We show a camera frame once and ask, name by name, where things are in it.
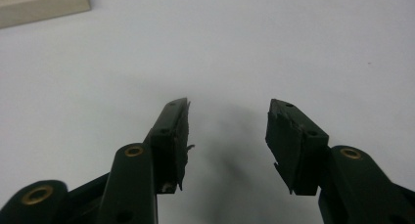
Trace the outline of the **wooden picture frame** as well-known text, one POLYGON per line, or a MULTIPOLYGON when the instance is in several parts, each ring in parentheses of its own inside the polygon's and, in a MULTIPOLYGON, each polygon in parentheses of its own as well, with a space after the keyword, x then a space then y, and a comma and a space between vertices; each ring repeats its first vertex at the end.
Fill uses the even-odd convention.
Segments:
POLYGON ((86 12, 90 0, 0 0, 0 28, 86 12))

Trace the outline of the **white table mat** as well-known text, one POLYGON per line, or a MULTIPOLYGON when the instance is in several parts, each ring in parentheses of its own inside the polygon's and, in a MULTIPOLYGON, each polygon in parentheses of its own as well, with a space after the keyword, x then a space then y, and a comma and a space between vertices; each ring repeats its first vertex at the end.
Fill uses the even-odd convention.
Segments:
POLYGON ((415 191, 415 0, 91 0, 0 29, 0 207, 56 179, 76 188, 187 98, 182 187, 160 224, 322 224, 265 142, 272 99, 366 152, 415 191))

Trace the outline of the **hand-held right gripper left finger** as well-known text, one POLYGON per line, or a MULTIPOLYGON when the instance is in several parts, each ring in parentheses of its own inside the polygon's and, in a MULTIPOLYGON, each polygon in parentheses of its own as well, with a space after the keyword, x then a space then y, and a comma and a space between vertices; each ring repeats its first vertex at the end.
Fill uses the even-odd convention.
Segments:
POLYGON ((182 189, 188 163, 190 102, 181 98, 167 103, 150 131, 158 194, 182 189))

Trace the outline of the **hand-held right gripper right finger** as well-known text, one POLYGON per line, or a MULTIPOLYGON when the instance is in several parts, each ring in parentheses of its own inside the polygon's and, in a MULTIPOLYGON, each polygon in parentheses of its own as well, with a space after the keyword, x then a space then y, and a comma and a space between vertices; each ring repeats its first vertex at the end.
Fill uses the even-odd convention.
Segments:
POLYGON ((272 99, 265 141, 290 193, 315 196, 329 135, 295 105, 272 99))

